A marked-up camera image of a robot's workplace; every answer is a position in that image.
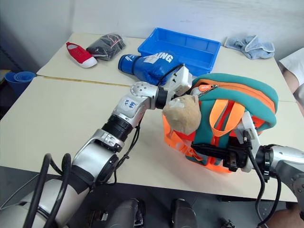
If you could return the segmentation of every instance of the table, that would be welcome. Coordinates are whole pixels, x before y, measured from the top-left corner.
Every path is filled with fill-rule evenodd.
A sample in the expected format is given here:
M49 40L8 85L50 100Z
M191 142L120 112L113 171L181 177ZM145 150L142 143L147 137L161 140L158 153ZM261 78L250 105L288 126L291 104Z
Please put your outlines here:
M74 33L68 41L86 48L99 37L100 35ZM138 79L132 75L124 74L119 71L118 61L122 55L139 54L137 48L143 41L144 39L125 38L127 44L126 48L113 60L99 60L97 65L89 69L83 69L72 62L69 59L70 56L67 52L66 45L64 44L50 61L37 72L37 74L47 77L130 86L135 81L138 81ZM250 60L239 51L220 47L212 73L234 74L260 80L276 90L280 101L295 102L294 96L290 93L274 58Z
M35 78L0 121L0 165L39 171L45 153L51 153L57 164L64 153L73 157L95 130L103 126L128 91L125 86ZM193 164L165 144L161 110L147 112L130 159L118 170L118 182L257 197L259 180L254 171L219 174ZM304 119L297 104L279 102L277 125L266 130L260 140L262 144L278 143L304 150L303 129ZM133 134L134 131L120 157L129 147ZM263 198L273 200L275 193L276 180L270 180ZM296 198L283 185L280 200L296 201Z

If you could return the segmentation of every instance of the red shoe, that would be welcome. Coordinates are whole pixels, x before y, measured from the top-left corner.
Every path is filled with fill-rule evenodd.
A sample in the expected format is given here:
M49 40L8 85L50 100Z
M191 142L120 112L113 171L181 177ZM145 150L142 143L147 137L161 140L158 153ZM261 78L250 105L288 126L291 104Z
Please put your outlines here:
M97 60L79 45L67 42L66 48L73 60L81 67L89 68L97 64Z

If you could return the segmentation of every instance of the beige plush toy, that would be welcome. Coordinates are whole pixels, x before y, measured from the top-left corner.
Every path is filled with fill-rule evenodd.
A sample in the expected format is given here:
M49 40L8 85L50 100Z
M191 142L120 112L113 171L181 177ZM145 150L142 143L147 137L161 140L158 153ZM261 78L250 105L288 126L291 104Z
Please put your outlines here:
M171 129L186 135L198 129L201 119L199 98L184 95L169 101L162 110Z

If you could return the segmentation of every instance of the orange backpack strap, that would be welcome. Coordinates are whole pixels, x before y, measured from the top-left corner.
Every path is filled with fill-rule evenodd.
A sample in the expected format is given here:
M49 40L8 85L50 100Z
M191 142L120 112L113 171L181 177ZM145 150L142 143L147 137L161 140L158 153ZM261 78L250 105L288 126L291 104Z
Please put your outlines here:
M223 111L226 109L227 104L228 104L228 100L217 99L211 110L209 122L212 133L216 137L221 137L229 133L233 129L235 129L244 114L245 107L235 102L231 109L225 129L223 131L215 129L215 124L217 123L218 119L221 117Z

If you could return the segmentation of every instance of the zipper pull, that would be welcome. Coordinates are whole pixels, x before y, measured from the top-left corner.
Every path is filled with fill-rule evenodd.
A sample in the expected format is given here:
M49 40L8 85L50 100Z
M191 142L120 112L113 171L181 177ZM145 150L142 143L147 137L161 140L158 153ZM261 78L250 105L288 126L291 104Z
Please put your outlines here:
M200 85L199 90L201 91L201 93L199 97L216 88L218 88L218 85Z

